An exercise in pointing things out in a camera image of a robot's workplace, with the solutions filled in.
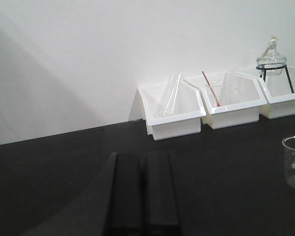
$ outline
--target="white plastic tray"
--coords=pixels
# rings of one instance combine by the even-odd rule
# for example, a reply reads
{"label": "white plastic tray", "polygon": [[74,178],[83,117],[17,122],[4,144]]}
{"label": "white plastic tray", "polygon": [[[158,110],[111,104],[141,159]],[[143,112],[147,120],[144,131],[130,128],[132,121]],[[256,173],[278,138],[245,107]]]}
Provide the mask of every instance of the white plastic tray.
{"label": "white plastic tray", "polygon": [[173,115],[156,117],[155,109],[160,103],[165,88],[166,83],[138,88],[142,99],[142,117],[146,120],[147,134],[153,135],[155,140],[160,140],[200,132],[200,117],[206,115],[205,108],[199,91],[184,81],[179,84]]}
{"label": "white plastic tray", "polygon": [[295,67],[288,66],[294,93],[288,83],[285,70],[279,76],[267,76],[265,82],[255,67],[237,70],[237,74],[256,78],[267,99],[261,107],[261,114],[267,118],[278,118],[295,114]]}
{"label": "white plastic tray", "polygon": [[222,81],[225,86],[224,94],[218,97],[220,107],[217,107],[203,76],[185,80],[201,92],[206,108],[203,123],[217,129],[259,120],[260,107],[266,104],[266,99],[256,78],[232,72],[211,74],[207,78],[211,84]]}

